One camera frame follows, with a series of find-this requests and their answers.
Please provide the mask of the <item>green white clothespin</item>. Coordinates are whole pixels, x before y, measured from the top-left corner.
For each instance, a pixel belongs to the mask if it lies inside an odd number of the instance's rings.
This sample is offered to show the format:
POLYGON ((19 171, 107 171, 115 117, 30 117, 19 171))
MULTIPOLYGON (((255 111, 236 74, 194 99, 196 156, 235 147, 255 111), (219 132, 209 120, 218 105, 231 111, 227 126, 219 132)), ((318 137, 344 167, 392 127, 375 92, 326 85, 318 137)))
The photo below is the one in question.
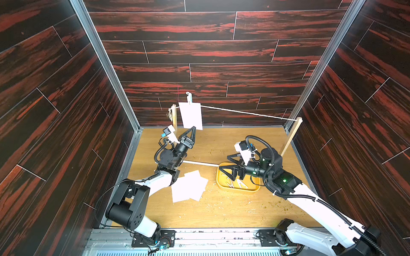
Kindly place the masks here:
POLYGON ((192 94, 190 92, 186 92, 187 103, 191 104, 193 102, 192 94))

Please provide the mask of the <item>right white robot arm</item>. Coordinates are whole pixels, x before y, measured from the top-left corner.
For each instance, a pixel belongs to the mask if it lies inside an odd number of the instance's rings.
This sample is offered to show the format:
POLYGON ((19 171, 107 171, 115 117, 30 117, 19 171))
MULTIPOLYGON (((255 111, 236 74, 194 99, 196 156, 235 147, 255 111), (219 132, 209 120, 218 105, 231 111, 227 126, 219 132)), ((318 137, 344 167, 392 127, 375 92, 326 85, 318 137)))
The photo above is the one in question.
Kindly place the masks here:
POLYGON ((372 226, 349 218, 316 195, 298 177, 283 168, 282 156, 263 139, 248 135, 235 144, 237 151, 227 159, 230 165, 219 170, 232 181, 260 178, 272 195, 289 201, 320 223, 327 232, 319 232, 284 219, 276 228, 276 243, 301 244, 327 256, 385 256, 379 238, 381 232, 372 226))

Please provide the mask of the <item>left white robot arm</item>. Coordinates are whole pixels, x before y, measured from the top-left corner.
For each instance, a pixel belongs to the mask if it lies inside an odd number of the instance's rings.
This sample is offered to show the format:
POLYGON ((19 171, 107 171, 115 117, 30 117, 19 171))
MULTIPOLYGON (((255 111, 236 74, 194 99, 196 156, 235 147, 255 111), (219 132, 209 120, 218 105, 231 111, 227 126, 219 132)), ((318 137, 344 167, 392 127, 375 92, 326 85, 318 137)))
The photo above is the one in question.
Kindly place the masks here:
POLYGON ((139 181, 125 179, 119 183, 105 212, 107 219, 148 241, 149 245, 159 242, 161 226, 145 215, 148 199, 177 181, 178 167, 195 144, 195 126, 179 137, 176 137, 174 132, 172 125, 163 130, 162 139, 159 141, 160 148, 154 155, 157 164, 154 174, 139 181))

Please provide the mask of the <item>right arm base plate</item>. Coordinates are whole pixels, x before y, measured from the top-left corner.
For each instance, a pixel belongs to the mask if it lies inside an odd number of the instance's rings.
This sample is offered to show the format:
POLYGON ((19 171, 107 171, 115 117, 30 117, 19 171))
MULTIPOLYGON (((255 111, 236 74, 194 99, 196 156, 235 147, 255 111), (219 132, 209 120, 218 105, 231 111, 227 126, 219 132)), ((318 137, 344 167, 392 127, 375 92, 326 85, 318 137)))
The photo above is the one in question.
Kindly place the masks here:
POLYGON ((256 232, 255 237, 259 239, 262 247, 278 246, 280 248, 295 247, 303 248, 304 245, 293 243, 281 229, 260 229, 256 232))

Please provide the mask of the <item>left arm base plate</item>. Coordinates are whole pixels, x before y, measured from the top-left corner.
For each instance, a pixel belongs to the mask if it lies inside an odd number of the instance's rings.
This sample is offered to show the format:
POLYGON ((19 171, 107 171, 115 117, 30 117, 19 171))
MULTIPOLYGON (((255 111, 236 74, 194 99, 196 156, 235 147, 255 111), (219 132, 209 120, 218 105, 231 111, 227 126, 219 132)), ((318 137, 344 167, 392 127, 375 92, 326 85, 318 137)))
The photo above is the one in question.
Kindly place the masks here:
POLYGON ((152 248, 165 250, 175 246, 176 231, 171 229, 157 230, 152 237, 135 233, 131 243, 134 248, 152 248))

